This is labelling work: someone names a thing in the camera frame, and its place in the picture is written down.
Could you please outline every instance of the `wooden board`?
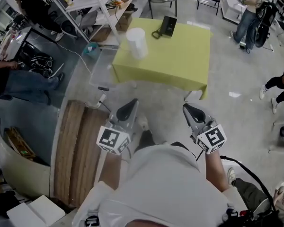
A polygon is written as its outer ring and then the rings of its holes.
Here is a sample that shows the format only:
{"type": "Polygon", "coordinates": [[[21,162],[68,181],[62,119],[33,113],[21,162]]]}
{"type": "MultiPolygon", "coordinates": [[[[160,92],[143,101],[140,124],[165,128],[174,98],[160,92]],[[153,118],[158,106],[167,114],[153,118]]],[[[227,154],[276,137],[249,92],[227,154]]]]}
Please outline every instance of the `wooden board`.
{"type": "Polygon", "coordinates": [[[69,205],[71,166],[84,104],[69,101],[65,109],[55,162],[54,196],[69,205]]]}
{"type": "Polygon", "coordinates": [[[109,114],[100,110],[85,111],[74,152],[69,202],[79,207],[94,185],[101,149],[96,144],[101,125],[109,114]]]}

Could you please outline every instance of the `yellow table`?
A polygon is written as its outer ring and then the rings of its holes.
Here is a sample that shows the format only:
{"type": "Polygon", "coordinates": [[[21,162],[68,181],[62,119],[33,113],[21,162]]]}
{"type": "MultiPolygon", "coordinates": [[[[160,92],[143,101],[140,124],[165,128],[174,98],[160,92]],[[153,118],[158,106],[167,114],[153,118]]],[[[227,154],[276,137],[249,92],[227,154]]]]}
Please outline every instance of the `yellow table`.
{"type": "Polygon", "coordinates": [[[155,39],[151,33],[160,28],[162,20],[134,18],[128,29],[140,27],[145,31],[148,55],[137,60],[129,51],[126,39],[113,61],[116,80],[151,81],[173,85],[187,91],[202,90],[207,96],[210,57],[209,30],[177,23],[171,38],[155,39]]]}

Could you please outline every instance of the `white bucket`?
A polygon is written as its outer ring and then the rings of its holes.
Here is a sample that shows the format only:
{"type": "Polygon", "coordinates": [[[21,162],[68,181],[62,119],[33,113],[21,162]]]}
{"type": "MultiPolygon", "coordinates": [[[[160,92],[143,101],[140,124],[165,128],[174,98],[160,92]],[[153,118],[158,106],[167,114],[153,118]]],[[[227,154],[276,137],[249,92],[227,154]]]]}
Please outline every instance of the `white bucket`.
{"type": "Polygon", "coordinates": [[[145,31],[141,28],[132,28],[126,32],[126,39],[132,56],[136,59],[143,59],[148,54],[145,31]]]}

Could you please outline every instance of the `white sneaker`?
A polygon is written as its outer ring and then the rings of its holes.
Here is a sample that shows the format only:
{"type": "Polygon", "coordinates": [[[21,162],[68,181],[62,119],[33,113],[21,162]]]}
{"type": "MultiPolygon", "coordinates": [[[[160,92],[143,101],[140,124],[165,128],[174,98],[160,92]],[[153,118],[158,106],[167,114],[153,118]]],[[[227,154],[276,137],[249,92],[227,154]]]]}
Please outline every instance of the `white sneaker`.
{"type": "Polygon", "coordinates": [[[274,97],[271,99],[271,104],[273,108],[273,113],[276,114],[276,107],[278,106],[278,103],[276,102],[276,99],[274,97]]]}
{"type": "Polygon", "coordinates": [[[62,37],[63,37],[63,35],[64,35],[64,33],[63,33],[63,32],[62,32],[62,33],[57,34],[57,37],[56,37],[55,41],[56,41],[56,42],[58,42],[59,40],[61,40],[61,39],[62,39],[62,37]]]}
{"type": "Polygon", "coordinates": [[[236,174],[235,174],[235,170],[231,167],[229,168],[228,172],[227,172],[227,178],[228,178],[228,184],[231,185],[231,183],[236,180],[236,174]]]}
{"type": "Polygon", "coordinates": [[[265,97],[265,93],[267,92],[268,90],[266,89],[265,85],[263,85],[261,87],[261,90],[260,90],[260,99],[263,100],[263,98],[265,97]]]}
{"type": "Polygon", "coordinates": [[[147,121],[147,118],[145,117],[145,115],[140,115],[138,117],[138,124],[141,126],[143,131],[147,131],[147,130],[150,129],[149,126],[148,126],[148,121],[147,121]]]}

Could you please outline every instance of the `floor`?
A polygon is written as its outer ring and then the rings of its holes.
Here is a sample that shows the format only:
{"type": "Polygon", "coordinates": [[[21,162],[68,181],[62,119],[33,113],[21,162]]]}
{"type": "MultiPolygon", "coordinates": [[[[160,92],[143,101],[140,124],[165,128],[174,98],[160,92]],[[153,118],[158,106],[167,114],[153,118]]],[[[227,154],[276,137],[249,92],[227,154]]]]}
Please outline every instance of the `floor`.
{"type": "MultiPolygon", "coordinates": [[[[174,7],[170,9],[168,4],[153,4],[153,14],[154,18],[173,16],[174,7]]],[[[142,17],[151,17],[148,6],[142,17]]],[[[278,39],[272,33],[265,47],[270,48],[271,44],[274,52],[255,48],[247,54],[229,38],[229,31],[235,30],[236,26],[223,20],[220,11],[216,16],[215,10],[207,6],[200,5],[197,10],[196,0],[178,0],[178,22],[188,21],[208,26],[213,33],[208,98],[195,102],[210,110],[223,126],[228,141],[221,154],[244,163],[269,189],[273,189],[284,181],[284,149],[278,147],[279,128],[272,127],[274,121],[284,120],[284,102],[273,115],[270,98],[277,96],[280,90],[271,89],[263,101],[258,94],[261,85],[271,77],[282,74],[284,48],[279,46],[278,39]]],[[[86,56],[83,59],[92,70],[95,62],[86,56]]],[[[67,97],[95,106],[102,92],[90,85],[89,79],[90,74],[79,61],[67,89],[67,97]]],[[[107,93],[106,105],[117,108],[138,98],[139,111],[148,118],[157,143],[180,141],[199,154],[200,148],[189,138],[191,132],[182,113],[187,92],[150,82],[137,82],[137,86],[136,89],[130,83],[117,86],[107,93]]],[[[204,173],[204,157],[199,162],[204,173]]]]}

